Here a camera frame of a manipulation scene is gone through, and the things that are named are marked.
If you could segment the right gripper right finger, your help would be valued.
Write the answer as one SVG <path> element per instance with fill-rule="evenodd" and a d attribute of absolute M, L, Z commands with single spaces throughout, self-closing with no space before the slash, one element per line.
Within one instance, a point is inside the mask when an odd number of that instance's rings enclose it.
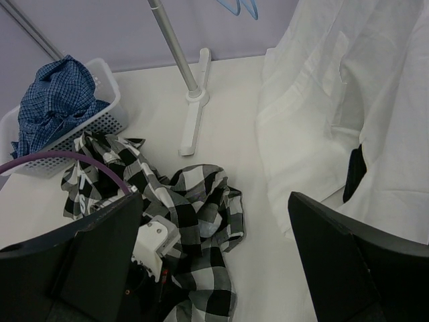
<path fill-rule="evenodd" d="M 290 221 L 318 321 L 427 321 L 428 246 L 292 192 Z"/>

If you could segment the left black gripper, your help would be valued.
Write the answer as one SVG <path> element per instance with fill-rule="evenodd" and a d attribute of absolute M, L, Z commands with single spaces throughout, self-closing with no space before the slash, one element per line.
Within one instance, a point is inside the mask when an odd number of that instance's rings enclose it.
<path fill-rule="evenodd" d="M 124 321 L 163 321 L 167 315 L 162 304 L 170 271 L 162 266 L 156 282 L 147 269 L 132 260 L 123 293 Z"/>

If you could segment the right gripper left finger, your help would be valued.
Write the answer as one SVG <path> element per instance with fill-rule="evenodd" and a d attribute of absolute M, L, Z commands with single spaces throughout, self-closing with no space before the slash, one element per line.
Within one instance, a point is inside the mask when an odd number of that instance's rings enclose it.
<path fill-rule="evenodd" d="M 142 205 L 140 194 L 128 194 L 1 249 L 1 320 L 116 320 Z"/>

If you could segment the black white checked shirt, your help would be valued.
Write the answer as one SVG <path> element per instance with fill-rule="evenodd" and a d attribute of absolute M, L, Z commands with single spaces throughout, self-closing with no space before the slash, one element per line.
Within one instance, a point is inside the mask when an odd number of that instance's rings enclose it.
<path fill-rule="evenodd" d="M 180 240 L 166 254 L 170 271 L 163 321 L 230 321 L 237 294 L 224 255 L 245 235 L 241 191 L 212 164 L 185 167 L 162 176 L 141 153 L 143 140 L 84 132 L 73 150 L 112 170 L 142 195 L 141 223 L 159 215 L 171 221 Z"/>

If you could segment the blue plaid shirt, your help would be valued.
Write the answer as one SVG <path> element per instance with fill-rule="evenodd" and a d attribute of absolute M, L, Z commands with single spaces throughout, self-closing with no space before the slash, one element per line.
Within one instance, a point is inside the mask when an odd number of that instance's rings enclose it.
<path fill-rule="evenodd" d="M 72 56 L 41 67 L 21 99 L 19 134 L 11 142 L 11 156 L 39 152 L 108 106 L 95 98 L 88 68 Z"/>

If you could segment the blue hanger of plaid shirt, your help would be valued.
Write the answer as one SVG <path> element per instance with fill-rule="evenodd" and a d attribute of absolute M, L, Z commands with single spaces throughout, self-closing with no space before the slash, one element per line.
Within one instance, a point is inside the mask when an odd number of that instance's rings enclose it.
<path fill-rule="evenodd" d="M 227 9 L 234 16 L 239 16 L 241 13 L 240 0 L 233 0 L 232 3 L 229 3 L 227 0 L 217 0 L 217 3 Z"/>

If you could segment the blue hanger of checked shirt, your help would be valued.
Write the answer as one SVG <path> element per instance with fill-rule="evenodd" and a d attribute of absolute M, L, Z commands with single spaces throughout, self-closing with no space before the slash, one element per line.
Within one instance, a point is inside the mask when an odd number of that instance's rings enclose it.
<path fill-rule="evenodd" d="M 241 4 L 255 21 L 259 19 L 259 12 L 255 0 L 241 0 Z"/>

